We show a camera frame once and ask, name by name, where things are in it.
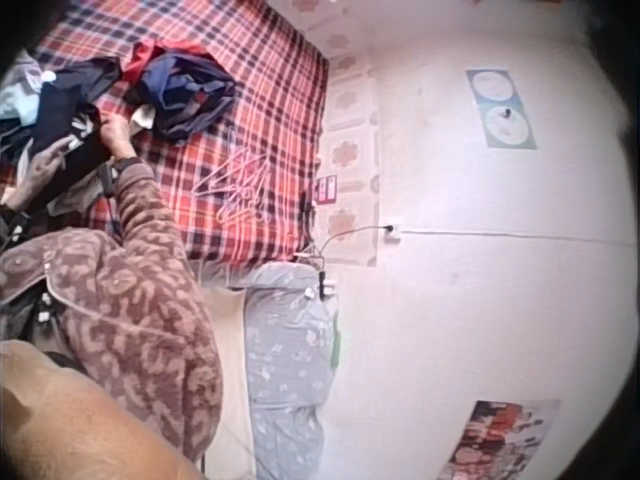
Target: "red clothing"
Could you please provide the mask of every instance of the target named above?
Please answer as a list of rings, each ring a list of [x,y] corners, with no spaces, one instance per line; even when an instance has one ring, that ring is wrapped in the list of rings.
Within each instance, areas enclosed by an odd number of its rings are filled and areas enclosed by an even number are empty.
[[[201,46],[185,41],[172,41],[162,39],[148,39],[138,42],[133,47],[131,61],[124,69],[122,78],[131,85],[138,83],[142,72],[151,60],[162,55],[167,50],[180,50],[205,58],[211,58],[211,54]]]

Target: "leopard print sleeve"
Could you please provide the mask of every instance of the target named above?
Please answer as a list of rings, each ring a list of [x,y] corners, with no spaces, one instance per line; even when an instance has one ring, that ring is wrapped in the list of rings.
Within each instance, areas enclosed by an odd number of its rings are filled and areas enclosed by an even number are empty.
[[[190,271],[173,215],[148,165],[132,165],[122,172],[116,182],[116,203],[130,257],[175,259]]]

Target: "red plaid blanket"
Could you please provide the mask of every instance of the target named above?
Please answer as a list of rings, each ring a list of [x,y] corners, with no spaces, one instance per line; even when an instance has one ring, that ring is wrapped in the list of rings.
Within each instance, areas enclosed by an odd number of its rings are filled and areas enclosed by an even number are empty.
[[[175,147],[148,132],[135,140],[156,171],[190,258],[234,265],[290,259],[304,241],[302,210],[315,173],[326,61],[261,0],[77,0],[35,58],[53,70],[100,55],[117,55],[124,66],[134,43],[151,37],[205,46],[238,82],[231,114],[188,145]],[[130,115],[127,89],[118,83],[98,106]],[[242,147],[268,164],[261,201],[221,221],[229,194],[192,191]],[[108,229],[105,201],[87,222]]]

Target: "poster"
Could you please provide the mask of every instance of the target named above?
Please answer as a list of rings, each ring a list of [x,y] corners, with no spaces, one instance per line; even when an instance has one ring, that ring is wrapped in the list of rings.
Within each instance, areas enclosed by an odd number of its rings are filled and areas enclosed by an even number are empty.
[[[560,400],[479,401],[437,480],[516,480],[544,440]]]
[[[536,150],[529,119],[515,84],[506,70],[467,70],[487,146]]]

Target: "power outlet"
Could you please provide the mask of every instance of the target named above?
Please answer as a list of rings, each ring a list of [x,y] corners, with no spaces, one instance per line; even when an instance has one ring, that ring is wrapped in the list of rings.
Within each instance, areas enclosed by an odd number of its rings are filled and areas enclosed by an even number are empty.
[[[393,230],[390,232],[384,232],[384,239],[388,243],[399,243],[402,240],[402,223],[400,221],[393,221],[386,223],[385,225],[391,225]]]

